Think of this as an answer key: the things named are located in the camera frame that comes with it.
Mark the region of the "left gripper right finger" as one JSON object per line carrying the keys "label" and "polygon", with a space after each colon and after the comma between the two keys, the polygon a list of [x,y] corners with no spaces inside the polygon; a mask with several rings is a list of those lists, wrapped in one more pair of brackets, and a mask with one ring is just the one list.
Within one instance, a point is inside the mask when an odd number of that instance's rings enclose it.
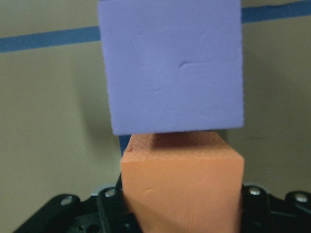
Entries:
{"label": "left gripper right finger", "polygon": [[291,191],[284,199],[259,185],[244,183],[241,188],[235,233],[309,233],[311,194]]}

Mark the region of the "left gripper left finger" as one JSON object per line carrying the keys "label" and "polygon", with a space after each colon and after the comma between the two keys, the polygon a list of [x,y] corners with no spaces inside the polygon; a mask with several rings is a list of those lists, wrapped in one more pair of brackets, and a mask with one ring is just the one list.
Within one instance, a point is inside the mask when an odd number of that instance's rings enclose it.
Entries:
{"label": "left gripper left finger", "polygon": [[17,233],[140,233],[126,204],[122,182],[97,188],[85,201],[74,194],[51,198],[22,223]]}

